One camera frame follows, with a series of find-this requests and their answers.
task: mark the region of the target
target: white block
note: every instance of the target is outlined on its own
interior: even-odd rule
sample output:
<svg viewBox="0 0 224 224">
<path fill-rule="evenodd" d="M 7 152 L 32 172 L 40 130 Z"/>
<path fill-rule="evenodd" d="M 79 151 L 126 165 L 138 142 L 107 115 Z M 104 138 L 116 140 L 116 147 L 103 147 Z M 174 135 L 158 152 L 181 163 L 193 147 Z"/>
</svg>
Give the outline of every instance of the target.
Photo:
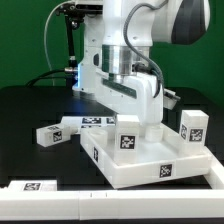
<svg viewBox="0 0 224 224">
<path fill-rule="evenodd" d="M 180 153 L 200 154 L 203 150 L 208 126 L 208 115 L 200 110 L 183 110 L 180 123 Z"/>
<path fill-rule="evenodd" d="M 77 220 L 79 192 L 0 191 L 0 220 Z"/>
<path fill-rule="evenodd" d="M 117 165 L 136 162 L 140 124 L 135 115 L 117 115 L 114 161 Z"/>
<path fill-rule="evenodd" d="M 57 191 L 56 180 L 23 180 L 23 181 L 11 181 L 8 190 L 10 191 Z"/>
<path fill-rule="evenodd" d="M 48 147 L 61 142 L 69 141 L 73 130 L 65 124 L 55 124 L 36 130 L 37 143 Z"/>
<path fill-rule="evenodd" d="M 139 128 L 139 119 L 135 115 L 117 115 L 117 128 Z"/>
<path fill-rule="evenodd" d="M 117 219 L 117 191 L 83 191 L 79 199 L 80 220 Z"/>
</svg>

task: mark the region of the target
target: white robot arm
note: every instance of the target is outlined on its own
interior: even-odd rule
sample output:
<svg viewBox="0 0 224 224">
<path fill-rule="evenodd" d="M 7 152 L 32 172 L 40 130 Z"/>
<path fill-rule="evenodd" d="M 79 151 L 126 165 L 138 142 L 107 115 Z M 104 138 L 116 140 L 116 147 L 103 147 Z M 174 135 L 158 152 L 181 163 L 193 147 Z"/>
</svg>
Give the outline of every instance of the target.
<svg viewBox="0 0 224 224">
<path fill-rule="evenodd" d="M 76 93 L 82 95 L 95 94 L 95 75 L 92 74 L 95 65 L 102 68 L 103 72 L 113 74 L 114 81 L 118 83 L 122 82 L 124 76 L 135 73 L 132 69 L 135 62 L 148 66 L 146 60 L 127 46 L 123 34 L 128 15 L 137 6 L 139 8 L 133 13 L 127 37 L 136 51 L 146 58 L 149 57 L 153 42 L 172 44 L 195 42 L 206 32 L 210 18 L 208 0 L 74 0 L 73 2 L 77 12 L 87 15 L 84 59 L 80 63 L 79 82 L 73 88 Z M 160 9 L 151 10 L 149 7 L 144 7 L 144 4 L 152 7 L 160 6 Z M 89 16 L 91 10 L 93 12 L 98 10 L 97 15 Z"/>
<path fill-rule="evenodd" d="M 208 28 L 208 0 L 75 2 L 79 12 L 101 6 L 102 15 L 98 11 L 85 18 L 85 57 L 74 90 L 94 94 L 118 113 L 115 127 L 81 130 L 81 145 L 94 163 L 114 188 L 206 174 L 205 137 L 189 142 L 186 126 L 194 123 L 189 124 L 190 116 L 197 120 L 196 130 L 205 130 L 208 116 L 187 114 L 179 135 L 161 124 L 163 77 L 149 55 L 155 41 L 197 41 Z"/>
</svg>

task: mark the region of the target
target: black tabletop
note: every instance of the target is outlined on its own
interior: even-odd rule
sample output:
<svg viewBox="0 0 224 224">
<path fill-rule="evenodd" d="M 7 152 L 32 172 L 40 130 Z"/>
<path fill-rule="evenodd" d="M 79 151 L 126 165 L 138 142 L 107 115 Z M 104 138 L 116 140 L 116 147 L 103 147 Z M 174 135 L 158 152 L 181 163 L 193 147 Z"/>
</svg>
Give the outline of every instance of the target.
<svg viewBox="0 0 224 224">
<path fill-rule="evenodd" d="M 183 109 L 204 111 L 210 117 L 206 146 L 224 163 L 224 111 L 196 90 L 189 88 L 176 88 L 175 90 L 181 97 L 181 101 L 174 110 L 164 110 L 163 123 L 179 131 Z M 79 135 L 72 136 L 68 142 L 44 148 L 36 143 L 36 129 L 59 123 L 63 116 L 113 115 L 113 111 L 95 101 L 75 98 L 72 90 L 66 87 L 14 86 L 1 89 L 0 186 L 8 186 L 11 180 L 35 179 L 57 180 L 58 190 L 112 189 L 80 146 Z M 147 184 L 126 190 L 186 188 L 210 189 L 210 186 L 204 177 L 199 176 Z M 206 223 L 205 221 L 197 220 L 197 223 Z M 166 222 L 142 220 L 141 223 L 173 222 L 172 220 Z"/>
</svg>

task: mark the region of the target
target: white foam block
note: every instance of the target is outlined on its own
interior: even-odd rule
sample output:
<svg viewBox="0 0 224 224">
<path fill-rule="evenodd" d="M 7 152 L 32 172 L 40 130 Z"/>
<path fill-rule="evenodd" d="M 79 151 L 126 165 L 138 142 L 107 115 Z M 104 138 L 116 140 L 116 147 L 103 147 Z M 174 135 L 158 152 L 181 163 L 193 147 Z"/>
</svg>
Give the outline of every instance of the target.
<svg viewBox="0 0 224 224">
<path fill-rule="evenodd" d="M 10 191 L 57 191 L 56 180 L 23 180 L 23 181 L 11 181 L 8 190 Z"/>
<path fill-rule="evenodd" d="M 36 130 L 37 143 L 48 147 L 71 139 L 71 128 L 65 124 L 55 124 Z"/>
</svg>

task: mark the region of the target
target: green wall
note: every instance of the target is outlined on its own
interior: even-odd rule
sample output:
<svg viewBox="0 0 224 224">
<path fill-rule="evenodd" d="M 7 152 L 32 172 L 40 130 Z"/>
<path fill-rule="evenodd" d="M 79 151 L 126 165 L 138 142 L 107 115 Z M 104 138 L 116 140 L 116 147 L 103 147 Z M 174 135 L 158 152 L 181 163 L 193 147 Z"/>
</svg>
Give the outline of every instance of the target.
<svg viewBox="0 0 224 224">
<path fill-rule="evenodd" d="M 51 10 L 61 2 L 0 0 L 0 87 L 24 85 L 48 71 L 44 25 Z M 162 68 L 167 86 L 198 89 L 224 107 L 224 1 L 210 0 L 210 6 L 211 23 L 202 39 L 191 46 L 157 43 L 151 56 Z M 63 16 L 52 18 L 48 40 L 53 68 L 63 68 L 67 65 Z M 79 43 L 76 49 L 80 55 Z"/>
</svg>

